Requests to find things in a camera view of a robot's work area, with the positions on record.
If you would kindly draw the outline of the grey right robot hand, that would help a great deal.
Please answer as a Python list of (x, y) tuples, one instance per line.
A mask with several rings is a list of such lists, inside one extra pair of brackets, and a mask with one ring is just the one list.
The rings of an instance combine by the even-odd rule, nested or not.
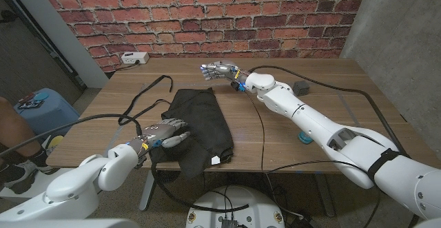
[(215, 61), (203, 64), (201, 72), (206, 81), (227, 79), (230, 82), (245, 83), (250, 73), (231, 61)]

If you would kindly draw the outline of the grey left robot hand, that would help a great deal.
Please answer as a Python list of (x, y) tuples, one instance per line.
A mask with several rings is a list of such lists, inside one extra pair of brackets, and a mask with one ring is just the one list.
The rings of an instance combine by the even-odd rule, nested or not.
[(142, 134), (133, 138), (127, 143), (138, 155), (138, 163), (136, 169), (140, 168), (147, 160), (147, 154), (156, 148), (172, 148), (184, 141), (190, 136), (190, 132), (186, 131), (182, 134), (175, 135), (175, 132), (183, 127), (187, 127), (187, 123), (181, 119), (169, 118), (161, 120), (142, 130)]

